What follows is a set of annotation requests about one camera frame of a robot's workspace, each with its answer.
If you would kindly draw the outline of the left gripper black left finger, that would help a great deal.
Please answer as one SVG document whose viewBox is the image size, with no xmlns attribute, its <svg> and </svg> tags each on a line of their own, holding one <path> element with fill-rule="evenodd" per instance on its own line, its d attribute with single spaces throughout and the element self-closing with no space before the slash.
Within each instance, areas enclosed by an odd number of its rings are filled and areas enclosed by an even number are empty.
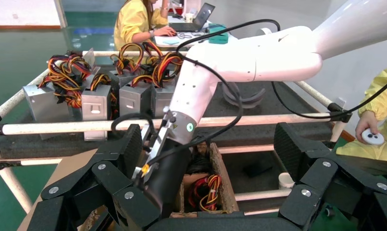
<svg viewBox="0 0 387 231">
<path fill-rule="evenodd" d="M 102 205 L 125 231 L 148 229 L 160 211 L 130 179 L 141 152 L 141 131 L 132 125 L 121 139 L 104 143 L 83 167 L 47 186 L 41 193 L 40 230 L 74 231 Z"/>
</svg>

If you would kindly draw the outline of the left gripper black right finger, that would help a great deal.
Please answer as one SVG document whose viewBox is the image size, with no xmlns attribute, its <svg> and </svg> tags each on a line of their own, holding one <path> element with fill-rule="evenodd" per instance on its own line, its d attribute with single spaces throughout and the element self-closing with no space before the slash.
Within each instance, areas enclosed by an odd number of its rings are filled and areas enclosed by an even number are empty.
<svg viewBox="0 0 387 231">
<path fill-rule="evenodd" d="M 275 127 L 274 150 L 294 181 L 279 216 L 302 230 L 319 214 L 340 210 L 359 230 L 387 230 L 387 180 L 337 156 L 321 141 L 299 136 L 287 123 Z"/>
</svg>

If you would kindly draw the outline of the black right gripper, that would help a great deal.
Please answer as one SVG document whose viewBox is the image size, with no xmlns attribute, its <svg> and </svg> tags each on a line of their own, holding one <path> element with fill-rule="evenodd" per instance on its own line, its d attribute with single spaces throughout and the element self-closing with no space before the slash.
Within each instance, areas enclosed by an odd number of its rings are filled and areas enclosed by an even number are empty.
<svg viewBox="0 0 387 231">
<path fill-rule="evenodd" d="M 166 156 L 145 184 L 144 195 L 160 210 L 160 218 L 168 218 L 172 213 L 190 158 L 188 148 Z"/>
</svg>

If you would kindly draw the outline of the bare human hand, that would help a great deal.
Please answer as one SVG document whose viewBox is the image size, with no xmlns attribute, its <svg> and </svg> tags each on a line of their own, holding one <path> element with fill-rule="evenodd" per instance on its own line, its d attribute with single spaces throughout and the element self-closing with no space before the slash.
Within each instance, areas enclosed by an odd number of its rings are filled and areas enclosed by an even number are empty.
<svg viewBox="0 0 387 231">
<path fill-rule="evenodd" d="M 366 129 L 369 129 L 373 134 L 379 133 L 378 122 L 379 121 L 375 117 L 374 112 L 372 111 L 363 112 L 360 116 L 360 120 L 357 123 L 356 129 L 355 129 L 356 139 L 361 143 L 367 144 L 367 142 L 362 138 L 362 133 Z"/>
<path fill-rule="evenodd" d="M 177 32 L 169 26 L 164 26 L 164 27 L 161 27 L 159 29 L 154 30 L 153 34 L 154 34 L 154 36 L 174 37 L 177 35 Z"/>
</svg>

